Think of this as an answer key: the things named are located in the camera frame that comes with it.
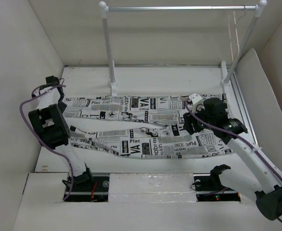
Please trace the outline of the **newspaper print trousers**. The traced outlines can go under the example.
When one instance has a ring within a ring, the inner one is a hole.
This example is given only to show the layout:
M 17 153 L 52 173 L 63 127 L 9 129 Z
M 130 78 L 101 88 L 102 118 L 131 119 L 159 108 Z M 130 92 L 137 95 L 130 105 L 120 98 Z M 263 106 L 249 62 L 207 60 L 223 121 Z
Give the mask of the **newspaper print trousers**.
M 198 159 L 232 154 L 213 131 L 188 132 L 184 115 L 192 106 L 184 96 L 67 97 L 65 118 L 137 123 L 137 128 L 87 131 L 71 126 L 70 143 L 134 159 Z

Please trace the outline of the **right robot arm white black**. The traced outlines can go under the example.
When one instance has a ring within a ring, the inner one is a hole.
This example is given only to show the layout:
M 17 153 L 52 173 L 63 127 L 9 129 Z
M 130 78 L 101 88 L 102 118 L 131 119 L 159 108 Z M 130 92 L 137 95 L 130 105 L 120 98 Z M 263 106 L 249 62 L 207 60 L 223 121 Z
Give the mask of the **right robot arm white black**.
M 226 146 L 234 151 L 256 180 L 236 173 L 228 165 L 214 167 L 210 171 L 212 188 L 231 188 L 255 202 L 260 213 L 268 220 L 281 221 L 282 216 L 282 171 L 254 143 L 245 125 L 228 116 L 226 107 L 219 98 L 204 100 L 198 94 L 190 95 L 184 106 L 184 129 L 189 133 L 211 130 Z

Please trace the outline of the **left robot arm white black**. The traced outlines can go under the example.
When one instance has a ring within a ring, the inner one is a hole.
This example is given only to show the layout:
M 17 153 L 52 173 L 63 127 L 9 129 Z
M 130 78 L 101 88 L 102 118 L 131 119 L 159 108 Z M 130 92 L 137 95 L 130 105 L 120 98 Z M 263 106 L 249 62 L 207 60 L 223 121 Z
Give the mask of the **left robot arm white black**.
M 78 158 L 69 142 L 71 133 L 63 116 L 67 105 L 63 102 L 64 91 L 60 86 L 60 79 L 55 76 L 46 77 L 46 84 L 39 86 L 38 90 L 32 93 L 33 98 L 37 96 L 37 108 L 28 113 L 34 132 L 42 143 L 63 157 L 72 168 L 69 180 L 64 183 L 79 186 L 84 191 L 91 190 L 94 186 L 92 172 Z

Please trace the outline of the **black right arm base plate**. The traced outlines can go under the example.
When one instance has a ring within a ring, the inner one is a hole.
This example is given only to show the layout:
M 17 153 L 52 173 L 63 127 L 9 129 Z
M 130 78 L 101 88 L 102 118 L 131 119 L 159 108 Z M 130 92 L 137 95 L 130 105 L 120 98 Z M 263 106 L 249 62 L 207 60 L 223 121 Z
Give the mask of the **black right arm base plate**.
M 194 174 L 190 188 L 196 192 L 197 202 L 241 202 L 238 192 L 222 186 L 209 173 Z

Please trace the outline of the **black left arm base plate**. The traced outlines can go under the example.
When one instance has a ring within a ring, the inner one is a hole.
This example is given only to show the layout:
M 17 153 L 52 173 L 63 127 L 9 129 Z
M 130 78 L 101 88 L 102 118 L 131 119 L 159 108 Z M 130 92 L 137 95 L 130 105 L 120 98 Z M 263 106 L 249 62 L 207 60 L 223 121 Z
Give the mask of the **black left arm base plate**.
M 74 186 L 66 202 L 108 202 L 110 174 L 94 173 L 93 182 Z

